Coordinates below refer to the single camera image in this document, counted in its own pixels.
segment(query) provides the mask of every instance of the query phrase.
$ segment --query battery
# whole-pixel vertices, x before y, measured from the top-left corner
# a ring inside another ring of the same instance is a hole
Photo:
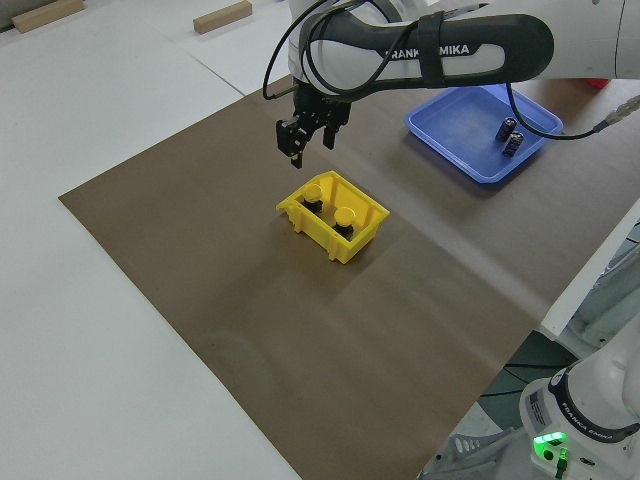
[[[516,128],[516,124],[517,122],[515,118],[505,118],[502,122],[502,125],[500,125],[498,133],[496,133],[496,140],[499,140],[500,142],[506,142],[509,139],[509,135],[511,135],[513,130]]]
[[[522,145],[522,142],[524,142],[524,135],[520,132],[513,132],[509,135],[509,140],[507,141],[502,154],[507,157],[513,157],[518,148],[520,148],[520,145]]]

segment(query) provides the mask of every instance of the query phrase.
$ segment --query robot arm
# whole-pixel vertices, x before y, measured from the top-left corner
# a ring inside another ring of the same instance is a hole
[[[310,6],[291,0],[294,18]],[[294,30],[294,117],[280,149],[300,166],[313,132],[333,147],[350,103],[371,93],[531,78],[640,78],[640,0],[496,0],[429,13],[419,0],[326,0]]]

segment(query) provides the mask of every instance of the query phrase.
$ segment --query wooden block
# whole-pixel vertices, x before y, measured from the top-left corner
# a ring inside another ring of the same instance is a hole
[[[193,19],[193,29],[199,34],[210,32],[216,28],[251,15],[251,3],[247,0],[234,3],[228,7]]]
[[[82,0],[58,0],[13,17],[11,21],[19,32],[25,33],[83,9],[84,3],[82,3]]]

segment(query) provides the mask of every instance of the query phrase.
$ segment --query small bottle with yellow cap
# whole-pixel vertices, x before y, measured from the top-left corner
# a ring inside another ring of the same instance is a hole
[[[307,185],[302,192],[302,204],[311,212],[319,215],[322,212],[322,187],[317,183]]]
[[[353,236],[353,223],[356,221],[356,212],[349,207],[338,207],[333,214],[336,221],[333,229],[347,240]]]

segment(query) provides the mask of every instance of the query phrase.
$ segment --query yellow plastic container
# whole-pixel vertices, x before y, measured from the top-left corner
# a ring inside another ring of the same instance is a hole
[[[318,197],[322,210],[314,213],[313,208],[305,206],[305,200],[317,202]],[[334,171],[313,177],[276,209],[287,212],[294,231],[305,232],[324,247],[330,260],[337,258],[342,263],[351,260],[376,236],[380,223],[389,215],[386,208]]]

